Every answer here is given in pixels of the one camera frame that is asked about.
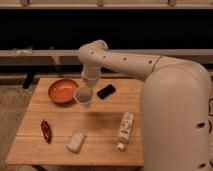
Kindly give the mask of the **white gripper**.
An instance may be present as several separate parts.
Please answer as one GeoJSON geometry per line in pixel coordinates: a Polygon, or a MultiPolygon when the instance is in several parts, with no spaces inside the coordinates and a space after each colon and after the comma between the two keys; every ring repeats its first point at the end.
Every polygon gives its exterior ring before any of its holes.
{"type": "Polygon", "coordinates": [[[93,88],[98,82],[97,77],[91,78],[91,77],[86,76],[84,73],[81,73],[81,79],[82,79],[83,84],[90,88],[93,88]]]}

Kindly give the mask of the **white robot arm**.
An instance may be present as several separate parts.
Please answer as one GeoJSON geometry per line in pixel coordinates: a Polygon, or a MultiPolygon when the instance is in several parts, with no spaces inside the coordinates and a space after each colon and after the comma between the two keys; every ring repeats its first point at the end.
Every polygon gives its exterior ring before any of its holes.
{"type": "Polygon", "coordinates": [[[164,55],[112,52],[102,40],[81,46],[82,80],[101,69],[143,82],[140,96],[143,171],[209,171],[211,77],[199,63],[164,55]]]}

